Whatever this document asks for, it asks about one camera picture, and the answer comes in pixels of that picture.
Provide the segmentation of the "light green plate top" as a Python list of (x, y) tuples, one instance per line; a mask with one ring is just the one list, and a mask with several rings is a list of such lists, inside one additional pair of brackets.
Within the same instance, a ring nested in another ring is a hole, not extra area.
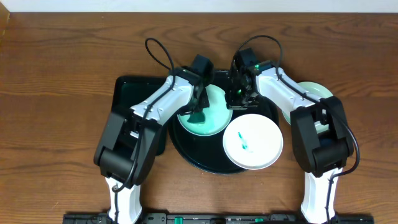
[(211, 136), (224, 130), (231, 121), (233, 111), (227, 109), (225, 100), (225, 91), (216, 85), (208, 85), (206, 87), (209, 108), (204, 108), (202, 112), (205, 114), (205, 122), (202, 124), (188, 123), (187, 119), (190, 115), (178, 115), (178, 121), (184, 129), (189, 133), (197, 136)]

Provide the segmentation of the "light green plate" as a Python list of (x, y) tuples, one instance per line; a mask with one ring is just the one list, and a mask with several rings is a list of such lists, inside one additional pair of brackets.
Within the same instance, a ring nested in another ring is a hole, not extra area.
[(233, 111), (227, 109), (225, 100), (225, 91), (216, 85), (208, 85), (206, 87), (209, 108), (204, 108), (202, 112), (205, 114), (205, 122), (202, 124), (188, 123), (187, 119), (190, 115), (178, 115), (178, 121), (184, 129), (189, 133), (197, 136), (211, 136), (224, 130), (231, 121)]
[[(299, 82), (295, 87), (297, 86), (300, 86), (300, 88), (298, 89), (300, 92), (305, 92), (308, 97), (317, 101), (319, 101), (320, 98), (329, 98), (333, 96), (330, 90), (315, 82)], [(298, 104), (298, 106), (313, 104), (311, 101), (302, 98), (298, 93), (296, 93), (286, 85), (284, 85), (284, 91), (287, 92), (288, 98), (290, 100), (293, 100), (294, 108), (296, 107), (296, 104)], [(316, 121), (314, 125), (318, 134), (327, 131), (329, 128), (329, 125), (323, 125), (319, 121)]]

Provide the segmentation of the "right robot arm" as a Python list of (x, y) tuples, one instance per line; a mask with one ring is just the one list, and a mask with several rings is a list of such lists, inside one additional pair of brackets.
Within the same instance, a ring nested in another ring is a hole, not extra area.
[[(358, 142), (348, 126), (342, 102), (335, 96), (312, 94), (282, 68), (260, 65), (232, 70), (229, 108), (243, 107), (247, 96), (263, 96), (289, 115), (294, 157), (305, 173), (301, 212), (308, 223), (330, 223), (336, 181), (357, 168), (344, 170), (347, 158), (360, 159)], [(269, 118), (245, 114), (229, 123), (223, 135), (227, 157), (244, 169), (270, 166), (282, 151), (282, 134)]]

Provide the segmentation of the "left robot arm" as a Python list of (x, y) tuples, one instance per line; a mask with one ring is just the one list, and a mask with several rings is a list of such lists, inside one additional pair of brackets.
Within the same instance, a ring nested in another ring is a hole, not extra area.
[(138, 221), (141, 184), (155, 161), (164, 125), (176, 113), (206, 108), (205, 88), (214, 75), (212, 68), (171, 69), (162, 86), (145, 100), (111, 109), (93, 158), (110, 190), (108, 223)]

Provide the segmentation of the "green scrubbing sponge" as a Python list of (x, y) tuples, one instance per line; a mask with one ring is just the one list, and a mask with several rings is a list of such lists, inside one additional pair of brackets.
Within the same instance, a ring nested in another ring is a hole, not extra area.
[(202, 124), (205, 122), (205, 120), (205, 114), (201, 111), (191, 114), (187, 119), (187, 122), (192, 124)]

